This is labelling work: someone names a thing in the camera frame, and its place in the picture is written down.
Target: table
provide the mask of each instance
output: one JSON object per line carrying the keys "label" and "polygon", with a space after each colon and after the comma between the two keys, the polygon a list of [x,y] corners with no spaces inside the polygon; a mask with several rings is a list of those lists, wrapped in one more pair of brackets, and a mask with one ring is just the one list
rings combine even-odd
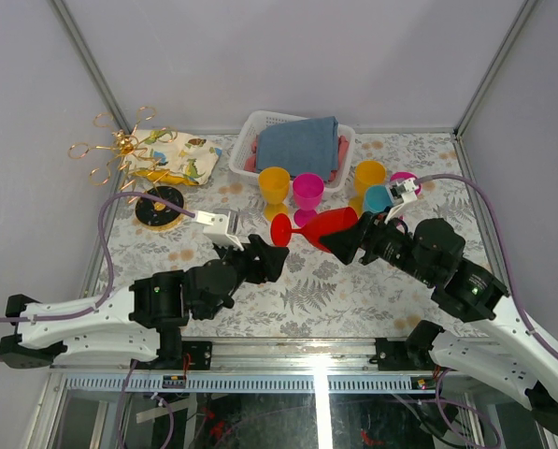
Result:
{"label": "table", "polygon": [[[230,208],[239,210],[238,235],[256,233],[270,242],[265,205],[256,186],[240,181],[228,167],[236,136],[206,136],[216,141],[223,154],[208,184],[179,186],[188,210]],[[364,134],[351,144],[351,173],[345,188],[321,203],[319,210],[347,206],[354,196],[352,180],[357,164],[375,159],[388,169],[411,171],[418,176],[436,173],[461,174],[449,134]],[[146,183],[141,190],[150,187]],[[460,182],[431,181],[420,194],[422,200],[405,212],[413,230],[426,218],[442,217],[466,240],[465,256],[488,267],[474,211]],[[136,220],[134,205],[122,202],[116,212],[108,247],[114,261],[115,286],[151,276],[158,271],[187,269],[216,258],[202,226],[184,219],[167,232],[152,232]],[[296,206],[288,199],[290,215]],[[188,337],[270,338],[375,338],[405,337],[421,319],[439,323],[464,337],[478,331],[442,312],[430,300],[431,291],[407,274],[383,261],[366,267],[342,266],[329,253],[313,248],[293,236],[282,276],[265,285],[243,284],[232,310],[222,310],[212,321],[191,320]],[[104,289],[106,267],[101,267],[96,291]]]}

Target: blue towel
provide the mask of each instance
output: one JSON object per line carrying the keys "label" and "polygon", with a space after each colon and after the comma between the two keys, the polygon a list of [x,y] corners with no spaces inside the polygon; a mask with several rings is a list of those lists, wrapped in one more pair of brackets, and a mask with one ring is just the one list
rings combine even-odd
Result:
{"label": "blue towel", "polygon": [[328,181],[338,169],[338,122],[335,117],[275,124],[258,136],[256,170],[283,167],[292,177],[316,173]]}

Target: black record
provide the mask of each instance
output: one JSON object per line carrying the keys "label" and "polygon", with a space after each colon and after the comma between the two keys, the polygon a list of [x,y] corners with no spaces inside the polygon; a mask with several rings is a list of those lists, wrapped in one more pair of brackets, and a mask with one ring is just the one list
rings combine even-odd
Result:
{"label": "black record", "polygon": [[[163,185],[149,189],[146,193],[165,199],[180,208],[183,208],[185,205],[183,195],[175,187]],[[172,210],[162,203],[156,203],[146,198],[138,199],[136,204],[136,217],[144,226],[157,231],[170,229],[183,218],[180,212]]]}

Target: white wall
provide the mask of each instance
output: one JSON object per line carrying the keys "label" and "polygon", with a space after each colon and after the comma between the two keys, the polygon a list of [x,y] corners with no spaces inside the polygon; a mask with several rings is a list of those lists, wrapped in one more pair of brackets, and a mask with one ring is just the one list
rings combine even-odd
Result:
{"label": "white wall", "polygon": [[[107,141],[91,124],[104,110],[96,90],[48,3],[13,3],[0,2],[0,316],[17,293],[77,297],[108,193],[87,180],[100,157],[66,155]],[[0,325],[0,337],[12,330]],[[0,449],[19,447],[45,379],[0,364]]]}
{"label": "white wall", "polygon": [[68,0],[129,117],[238,130],[256,109],[453,128],[523,0]]}
{"label": "white wall", "polygon": [[527,23],[465,145],[527,309],[558,338],[558,0]]}

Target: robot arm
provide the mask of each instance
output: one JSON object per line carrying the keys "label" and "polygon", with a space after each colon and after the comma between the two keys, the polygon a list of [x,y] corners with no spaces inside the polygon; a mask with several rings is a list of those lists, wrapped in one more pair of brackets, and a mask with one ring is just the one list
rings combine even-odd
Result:
{"label": "robot arm", "polygon": [[[221,217],[228,221],[228,215]],[[190,314],[194,320],[211,320],[220,309],[233,308],[232,296],[243,282],[275,282],[289,253],[287,248],[267,245],[257,235],[238,246],[227,235],[234,237],[219,232],[212,238],[227,245],[214,244],[219,259],[135,281],[113,292],[99,309],[93,306],[97,297],[58,304],[40,304],[24,295],[11,297],[7,317],[29,321],[16,324],[14,334],[1,339],[0,358],[17,369],[52,363],[127,364],[131,359],[149,362],[148,368],[180,369],[179,328],[188,324]],[[93,311],[79,318],[42,321],[90,307]],[[42,320],[33,320],[35,316]]]}
{"label": "robot arm", "polygon": [[[408,338],[409,357],[426,360],[429,356],[435,364],[457,369],[506,393],[558,435],[558,360],[525,327],[505,285],[463,258],[465,240],[443,219],[420,222],[412,235],[401,220],[389,218],[386,213],[367,212],[352,228],[321,237],[321,244],[344,264],[351,263],[361,248],[363,265],[380,258],[434,288],[431,299],[442,310],[471,323],[514,358],[459,339],[426,321]],[[531,321],[558,352],[558,341]]]}

